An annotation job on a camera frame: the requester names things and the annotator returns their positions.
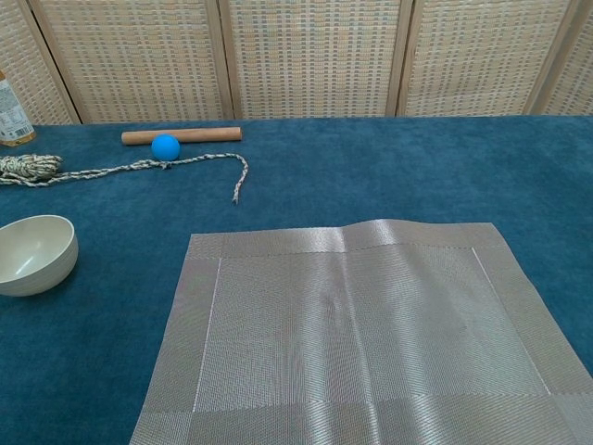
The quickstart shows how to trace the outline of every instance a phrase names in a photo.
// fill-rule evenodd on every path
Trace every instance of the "wooden dowel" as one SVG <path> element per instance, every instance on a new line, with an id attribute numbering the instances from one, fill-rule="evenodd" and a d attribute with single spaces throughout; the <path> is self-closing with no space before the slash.
<path id="1" fill-rule="evenodd" d="M 176 137 L 179 142 L 240 141 L 243 138 L 241 127 L 185 128 L 182 130 L 124 132 L 121 134 L 121 142 L 126 146 L 150 144 L 159 134 L 170 134 Z"/>

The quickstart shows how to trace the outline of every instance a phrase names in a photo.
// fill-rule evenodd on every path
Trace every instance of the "white bowl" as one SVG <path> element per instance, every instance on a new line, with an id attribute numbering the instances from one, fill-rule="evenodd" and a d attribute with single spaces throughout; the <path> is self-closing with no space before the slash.
<path id="1" fill-rule="evenodd" d="M 78 259 L 74 226 L 56 215 L 0 228 L 0 295 L 28 297 L 61 283 Z"/>

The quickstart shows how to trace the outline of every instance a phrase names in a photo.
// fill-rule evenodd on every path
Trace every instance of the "woven screen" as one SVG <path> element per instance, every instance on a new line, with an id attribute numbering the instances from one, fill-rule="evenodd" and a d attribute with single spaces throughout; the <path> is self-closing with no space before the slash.
<path id="1" fill-rule="evenodd" d="M 593 11 L 552 89 L 546 114 L 593 114 Z"/>
<path id="2" fill-rule="evenodd" d="M 23 10 L 14 0 L 0 0 L 0 70 L 32 123 L 72 123 L 66 99 L 58 91 Z"/>
<path id="3" fill-rule="evenodd" d="M 244 118 L 385 115 L 398 0 L 221 2 Z"/>
<path id="4" fill-rule="evenodd" d="M 181 121 L 223 115 L 206 1 L 34 4 L 86 121 Z"/>
<path id="5" fill-rule="evenodd" d="M 425 0 L 399 114 L 522 114 L 569 0 Z"/>

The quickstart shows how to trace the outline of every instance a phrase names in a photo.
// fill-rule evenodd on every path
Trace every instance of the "bottle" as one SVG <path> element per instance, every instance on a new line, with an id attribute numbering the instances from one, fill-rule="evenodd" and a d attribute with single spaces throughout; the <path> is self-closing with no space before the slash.
<path id="1" fill-rule="evenodd" d="M 31 122 L 0 71 L 0 144 L 19 146 L 35 138 Z"/>

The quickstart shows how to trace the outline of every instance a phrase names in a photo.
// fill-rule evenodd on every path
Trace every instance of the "rope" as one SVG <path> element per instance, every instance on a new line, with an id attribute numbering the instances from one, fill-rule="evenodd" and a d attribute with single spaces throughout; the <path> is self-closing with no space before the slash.
<path id="1" fill-rule="evenodd" d="M 243 171 L 239 181 L 234 186 L 233 202 L 239 202 L 239 190 L 249 172 L 249 165 L 245 158 L 235 153 L 220 153 L 202 155 L 195 158 L 163 162 L 144 159 L 130 165 L 121 165 L 111 169 L 84 170 L 81 172 L 58 173 L 62 163 L 60 156 L 51 155 L 23 155 L 0 158 L 0 185 L 25 185 L 27 187 L 48 187 L 56 183 L 80 179 L 95 179 L 116 172 L 129 172 L 160 167 L 165 170 L 172 165 L 189 164 L 210 159 L 235 158 L 243 164 Z"/>

